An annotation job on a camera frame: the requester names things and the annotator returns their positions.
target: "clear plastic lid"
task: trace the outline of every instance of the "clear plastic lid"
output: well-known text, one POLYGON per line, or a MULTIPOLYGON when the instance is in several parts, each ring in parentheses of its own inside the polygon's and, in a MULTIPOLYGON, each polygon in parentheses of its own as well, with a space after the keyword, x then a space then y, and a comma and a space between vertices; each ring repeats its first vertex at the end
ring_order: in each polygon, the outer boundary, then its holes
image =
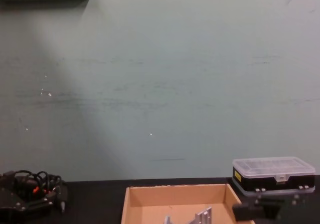
POLYGON ((232 164, 244 178, 274 177, 285 182, 290 176, 316 174, 313 166, 296 157, 235 159, 232 164))

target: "yellow label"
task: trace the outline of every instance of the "yellow label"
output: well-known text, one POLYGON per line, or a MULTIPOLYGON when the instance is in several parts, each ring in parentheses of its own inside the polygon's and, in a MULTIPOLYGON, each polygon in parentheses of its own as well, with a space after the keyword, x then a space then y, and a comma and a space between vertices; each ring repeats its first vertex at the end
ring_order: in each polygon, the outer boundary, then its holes
POLYGON ((234 172, 234 175, 239 180, 239 182, 241 182, 241 176, 237 171, 234 172))

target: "metal bracket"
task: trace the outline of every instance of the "metal bracket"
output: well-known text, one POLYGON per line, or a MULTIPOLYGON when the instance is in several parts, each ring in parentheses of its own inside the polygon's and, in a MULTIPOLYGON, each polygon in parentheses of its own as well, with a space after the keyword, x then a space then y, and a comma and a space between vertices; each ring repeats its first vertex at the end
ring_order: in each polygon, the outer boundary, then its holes
MULTIPOLYGON (((165 217, 164 224, 173 224, 170 221, 170 217, 165 217)), ((188 222, 188 224, 212 224, 212 207, 205 209, 204 211, 197 213, 194 220, 188 222)))

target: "black tabletop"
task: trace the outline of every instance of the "black tabletop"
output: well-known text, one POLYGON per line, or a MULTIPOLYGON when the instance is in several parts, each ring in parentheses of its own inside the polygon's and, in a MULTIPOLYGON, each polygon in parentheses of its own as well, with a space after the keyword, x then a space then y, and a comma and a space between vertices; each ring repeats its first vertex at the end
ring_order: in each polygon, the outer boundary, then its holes
MULTIPOLYGON (((200 179, 153 179, 70 182, 70 202, 64 215, 54 210, 49 216, 28 221, 28 224, 120 224, 122 209, 127 187, 160 186, 160 185, 194 185, 230 183, 230 178, 200 178, 200 179)), ((316 186, 320 187, 320 176, 316 177, 316 186)), ((236 187, 235 192, 241 201, 248 201, 236 187)), ((317 215, 320 205, 320 191, 309 194, 309 201, 314 209, 310 215, 317 215)), ((256 221, 256 224, 266 224, 267 221, 256 221)))

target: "open cardboard box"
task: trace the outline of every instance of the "open cardboard box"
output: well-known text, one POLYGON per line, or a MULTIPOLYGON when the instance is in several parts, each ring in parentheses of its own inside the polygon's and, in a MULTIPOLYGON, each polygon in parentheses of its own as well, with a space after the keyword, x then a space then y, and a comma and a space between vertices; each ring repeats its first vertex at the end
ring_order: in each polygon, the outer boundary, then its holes
POLYGON ((121 224, 164 224, 166 216, 174 224, 187 224, 209 207, 212 224, 236 224, 236 203, 241 201, 229 184, 131 187, 126 189, 121 224))

